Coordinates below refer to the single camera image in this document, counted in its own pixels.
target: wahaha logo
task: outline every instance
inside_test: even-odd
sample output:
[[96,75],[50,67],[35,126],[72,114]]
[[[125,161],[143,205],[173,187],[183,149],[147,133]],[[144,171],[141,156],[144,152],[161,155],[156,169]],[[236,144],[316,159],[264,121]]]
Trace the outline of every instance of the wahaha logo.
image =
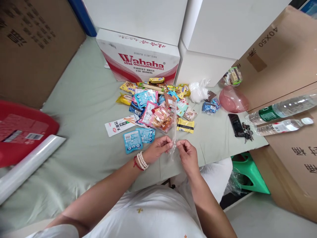
[[137,60],[133,59],[133,56],[128,56],[128,55],[124,55],[124,54],[120,54],[120,53],[119,53],[119,55],[125,64],[129,64],[129,65],[133,64],[135,66],[164,70],[164,65],[157,64],[157,63],[155,63],[155,61],[145,62],[142,59],[137,59]]

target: brown cardboard box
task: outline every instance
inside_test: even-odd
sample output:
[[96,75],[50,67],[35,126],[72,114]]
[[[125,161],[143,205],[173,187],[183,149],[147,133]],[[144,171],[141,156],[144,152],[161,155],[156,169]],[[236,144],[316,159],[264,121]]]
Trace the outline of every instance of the brown cardboard box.
[[275,203],[317,222],[317,199],[307,197],[271,146],[250,151]]
[[[314,93],[317,93],[317,82],[253,109],[250,113],[269,106],[272,103]],[[317,107],[281,120],[301,119],[304,117],[313,119],[314,124],[304,126],[295,132],[281,133],[266,136],[265,138],[294,181],[302,189],[303,194],[306,197],[317,199]]]
[[67,0],[2,0],[0,99],[41,108],[85,38]]
[[233,66],[249,110],[317,81],[317,20],[288,6]]

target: bottle cap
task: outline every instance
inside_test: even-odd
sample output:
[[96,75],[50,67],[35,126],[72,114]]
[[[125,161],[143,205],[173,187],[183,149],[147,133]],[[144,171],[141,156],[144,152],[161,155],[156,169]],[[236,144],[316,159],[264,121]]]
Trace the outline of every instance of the bottle cap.
[[310,119],[309,117],[305,117],[303,118],[302,120],[302,123],[306,124],[306,125],[309,125],[309,124],[313,124],[314,121],[312,119]]

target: plastic water bottle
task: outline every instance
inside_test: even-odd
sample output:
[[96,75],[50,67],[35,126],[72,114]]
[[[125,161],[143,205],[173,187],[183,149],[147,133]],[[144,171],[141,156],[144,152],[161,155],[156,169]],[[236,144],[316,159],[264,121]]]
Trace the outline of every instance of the plastic water bottle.
[[297,131],[303,125],[313,124],[313,120],[309,117],[301,120],[288,119],[281,122],[275,122],[266,126],[261,126],[255,129],[259,136],[269,136],[278,133]]
[[247,124],[260,125],[295,115],[317,105],[317,94],[303,95],[265,107],[245,117]]

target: hand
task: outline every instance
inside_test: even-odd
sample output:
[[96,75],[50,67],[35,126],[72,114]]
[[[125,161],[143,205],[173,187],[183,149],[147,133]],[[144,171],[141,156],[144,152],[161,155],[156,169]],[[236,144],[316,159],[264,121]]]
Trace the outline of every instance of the hand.
[[156,138],[150,147],[143,152],[143,158],[147,164],[153,164],[165,152],[169,152],[173,142],[168,136]]
[[200,174],[196,148],[188,140],[179,140],[176,145],[187,176],[191,177]]

